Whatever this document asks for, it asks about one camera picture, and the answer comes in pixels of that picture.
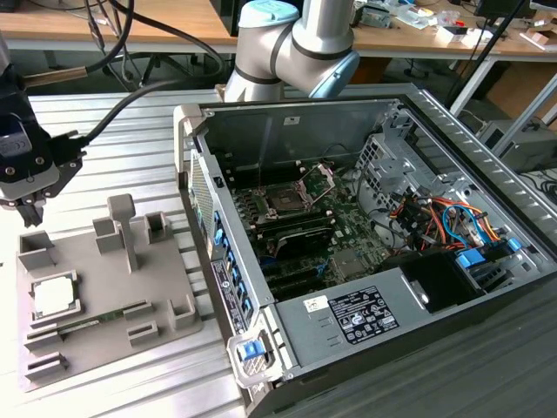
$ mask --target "red wire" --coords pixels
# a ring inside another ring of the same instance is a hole
[[[429,204],[429,209],[432,211],[432,218],[435,221],[435,225],[437,225],[437,229],[439,229],[439,231],[440,231],[441,242],[443,244],[446,244],[445,229],[443,228],[443,225],[441,225],[441,222],[439,221],[437,213],[435,213],[435,211],[433,210],[433,205],[431,203]]]

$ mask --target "wooden table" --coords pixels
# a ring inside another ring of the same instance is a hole
[[[430,1],[421,0],[417,4]],[[475,27],[478,17],[469,11],[440,0],[431,10],[457,10],[467,26]],[[170,26],[179,28],[210,44],[221,53],[233,53],[237,39],[226,32],[209,0],[137,0],[136,11]],[[362,57],[406,57],[431,59],[468,59],[471,48],[464,44],[441,44],[435,39],[436,28],[417,30],[393,19],[390,30],[361,26],[354,30],[354,48]],[[11,49],[41,51],[96,51],[87,22],[69,13],[39,8],[23,1],[15,14],[0,14],[0,29]],[[101,28],[109,43],[114,36],[107,27]],[[128,47],[130,51],[201,52],[197,46],[134,22]],[[458,113],[485,75],[497,61],[557,62],[557,54],[548,54],[520,37],[520,30],[510,29],[509,37],[500,40],[481,65],[476,75],[455,102]]]

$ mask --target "table leg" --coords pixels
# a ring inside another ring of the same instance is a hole
[[[552,107],[549,112],[546,113],[546,116],[544,116],[541,120],[544,124],[550,126],[550,124],[552,124],[555,119],[557,119],[557,103],[554,104],[554,107]]]
[[[532,103],[516,118],[510,128],[507,129],[503,138],[497,143],[493,152],[495,155],[501,155],[507,149],[507,146],[513,140],[514,135],[521,131],[532,119],[532,116],[543,106],[557,91],[557,74],[549,80],[549,83],[536,96]]]
[[[487,73],[492,69],[493,65],[497,62],[495,58],[488,57],[485,59],[483,63],[481,63],[478,70],[474,73],[470,81],[464,86],[464,89],[460,92],[459,96],[454,101],[453,105],[451,106],[451,113],[454,116],[459,116],[459,113],[468,100],[472,97],[474,92],[478,89],[481,82],[486,77]]]

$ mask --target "open computer chassis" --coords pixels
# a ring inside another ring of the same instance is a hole
[[[175,110],[178,184],[251,416],[481,322],[557,271],[554,210],[435,98],[363,92]]]

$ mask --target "black cable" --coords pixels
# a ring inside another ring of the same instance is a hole
[[[143,97],[145,94],[151,93],[153,91],[158,91],[172,85],[181,83],[182,80],[169,80],[169,81],[159,81],[157,83],[146,85],[145,87],[141,87],[138,90],[135,90],[130,95],[126,96],[122,100],[120,100],[112,109],[109,111],[106,116],[93,128],[91,132],[85,135],[85,145],[88,145],[93,139],[98,137],[102,131],[108,126],[112,120],[128,105],[135,102],[137,99]]]
[[[473,75],[476,73],[476,71],[478,70],[478,68],[480,67],[480,65],[485,61],[487,55],[489,55],[489,53],[491,52],[491,50],[493,49],[493,47],[495,46],[495,44],[497,43],[497,41],[499,40],[499,38],[501,37],[501,35],[503,35],[503,33],[505,33],[505,29],[508,27],[508,25],[511,23],[511,21],[513,20],[513,18],[517,15],[517,13],[519,12],[519,10],[522,8],[522,6],[524,5],[524,3],[527,0],[519,0],[519,2],[516,4],[516,6],[514,7],[514,10],[507,16],[505,17],[505,19],[503,20],[503,22],[499,25],[499,27],[497,28],[497,30],[495,31],[495,33],[493,34],[493,36],[491,37],[491,39],[489,39],[489,42],[487,43],[486,47],[483,49],[483,51],[480,53],[480,56],[478,57],[478,59],[476,59],[475,63],[474,63],[474,67],[472,68],[472,70],[470,71],[470,73],[466,76],[466,78],[463,80],[463,82],[461,83],[462,86],[465,86],[468,84],[468,82],[470,81],[470,79],[473,77]],[[450,96],[446,102],[445,102],[445,107],[450,108],[454,102],[456,101],[456,99],[458,98],[458,96],[460,95],[460,92],[462,91],[462,88],[457,89],[452,96]]]
[[[130,12],[130,9],[126,8],[125,6],[123,6],[122,4],[120,4],[117,0],[108,0],[118,11],[124,13],[126,15],[126,20],[127,20],[127,16],[128,13]],[[201,48],[202,50],[204,50],[207,54],[209,54],[209,56],[211,56],[218,65],[218,69],[210,74],[205,74],[205,75],[199,75],[196,76],[195,78],[199,78],[199,79],[206,79],[206,78],[218,78],[220,77],[224,72],[225,72],[225,61],[224,59],[208,44],[206,44],[205,42],[201,41],[200,39],[197,39],[196,37],[190,35],[189,33],[185,33],[182,32],[181,30],[178,30],[176,28],[173,28],[167,24],[163,24],[157,20],[153,20],[150,19],[148,17],[142,16],[136,12],[134,12],[133,10],[131,11],[131,15],[132,17],[137,20],[138,22],[141,22],[142,24],[147,24],[149,26],[152,26],[153,28],[159,29],[159,30],[163,30],[165,32],[170,33],[171,35],[174,35],[175,37],[181,37],[183,39],[185,39],[188,42],[191,42],[192,44],[198,46],[199,48]]]
[[[124,21],[124,28],[122,29],[122,35],[116,41],[114,47],[110,50],[108,54],[106,54],[103,59],[97,61],[94,64],[87,65],[85,67],[87,74],[91,74],[93,71],[100,70],[105,67],[112,59],[118,55],[120,50],[124,47],[125,43],[128,40],[128,36],[130,35],[131,23],[133,22],[133,8],[135,7],[135,0],[128,0],[128,7],[124,8],[125,14],[125,21]]]
[[[466,7],[464,7],[464,5],[465,5],[465,3],[461,3],[461,4],[460,4],[460,7],[461,7],[462,9],[466,10],[468,13],[474,14],[474,13],[476,12],[476,9],[470,10],[470,9],[467,9]]]
[[[122,23],[120,22],[120,15],[118,15],[118,10],[116,10],[116,8],[112,4],[111,4],[111,8],[112,8],[112,14],[114,15],[114,24],[116,26],[116,31],[118,33],[118,37],[121,37],[122,36]],[[133,57],[131,57],[130,53],[128,52],[128,48],[125,44],[124,44],[124,57],[126,57],[128,60],[130,60],[131,66],[135,70],[136,75],[138,76],[138,79],[141,80],[141,71],[136,66],[136,63],[133,60]],[[124,62],[123,59],[122,59],[122,61],[123,61],[122,62],[122,72],[125,72],[125,62]]]
[[[124,7],[122,4],[118,3],[116,0],[109,0],[109,2],[116,9],[118,9],[118,11],[121,11],[121,12],[126,14],[126,21],[128,19],[128,16],[133,16],[134,19],[138,20],[139,22],[141,22],[143,24],[148,24],[148,25],[153,26],[157,29],[160,29],[160,30],[166,31],[168,33],[171,33],[172,35],[175,35],[177,37],[181,37],[181,38],[186,39],[190,42],[193,42],[195,45],[199,46],[200,48],[202,48],[203,50],[205,50],[207,53],[209,53],[210,55],[212,55],[215,58],[215,60],[217,61],[217,64],[218,64],[218,69],[216,71],[214,71],[210,74],[199,75],[199,76],[195,76],[195,77],[191,77],[191,78],[194,78],[194,79],[197,79],[197,80],[207,79],[207,78],[218,78],[225,72],[225,61],[211,46],[209,46],[205,42],[197,39],[196,37],[193,37],[192,35],[189,35],[185,32],[182,32],[181,30],[172,28],[171,26],[168,26],[166,24],[161,24],[160,22],[158,22],[156,20],[153,20],[153,19],[149,19],[148,17],[141,16],[138,13],[132,12],[130,14],[130,10],[127,9],[126,7]],[[161,81],[161,82],[158,82],[158,83],[146,85],[146,86],[140,88],[139,90],[134,91],[129,96],[123,98],[112,108],[111,111],[108,112],[108,114],[97,124],[97,126],[95,126],[93,128],[93,130],[91,132],[89,132],[87,135],[85,135],[85,137],[82,138],[83,144],[84,144],[83,146],[88,145],[93,139],[95,139],[98,135],[100,135],[100,133],[106,128],[106,126],[108,126],[108,124],[110,122],[112,122],[112,120],[114,120],[114,118],[126,106],[133,103],[138,98],[141,98],[144,95],[146,95],[148,93],[151,93],[153,91],[158,91],[158,90],[162,90],[164,88],[171,87],[175,84],[180,83],[181,81],[182,80]]]
[[[351,151],[348,148],[346,148],[346,146],[344,144],[341,144],[340,142],[335,142],[334,144],[330,144],[329,146],[327,146],[319,158],[323,158],[335,146],[339,146],[340,148],[344,149],[349,154],[351,153]]]
[[[47,6],[46,4],[40,4],[35,0],[27,0],[29,3],[35,4],[38,7],[42,7],[43,9],[48,10],[56,10],[56,11],[75,11],[75,10],[85,10],[85,6],[77,6],[77,7],[54,7],[54,6]],[[106,3],[108,0],[101,0],[101,3]]]
[[[480,46],[481,38],[484,36],[484,32],[486,31],[486,27],[487,27],[487,20],[484,22],[483,28],[481,28],[480,37],[478,38],[478,42],[476,43],[476,46],[473,47],[473,51],[472,51],[472,54],[470,54],[470,58],[468,58],[468,61],[466,62],[466,65],[464,66],[464,68],[462,69],[460,74],[457,76],[456,80],[454,80],[454,83],[451,86],[451,90],[449,90],[449,92],[446,94],[446,101],[447,102],[448,102],[449,98],[451,97],[451,93],[453,93],[454,88],[457,85],[459,85],[460,78],[465,75],[466,69],[468,68],[468,65],[470,65],[470,63],[473,61],[473,56],[476,54],[476,51],[478,50],[478,47]]]
[[[85,3],[84,7],[87,10],[87,17],[89,19],[89,29],[91,31],[91,36],[96,40],[96,44],[97,44],[98,49],[106,57],[106,51],[104,50],[103,35],[101,34],[101,31],[98,28],[98,24],[95,21],[95,18],[93,17],[93,12],[91,10],[91,5],[89,4],[89,2],[87,0],[85,0],[84,3]],[[128,92],[131,92],[130,88],[125,83],[125,81],[120,77],[120,75],[116,72],[116,70],[114,70],[114,68],[112,67],[112,64],[108,63],[106,65],[106,67],[112,73],[114,78],[122,85],[122,87],[124,87],[124,90],[126,90]]]

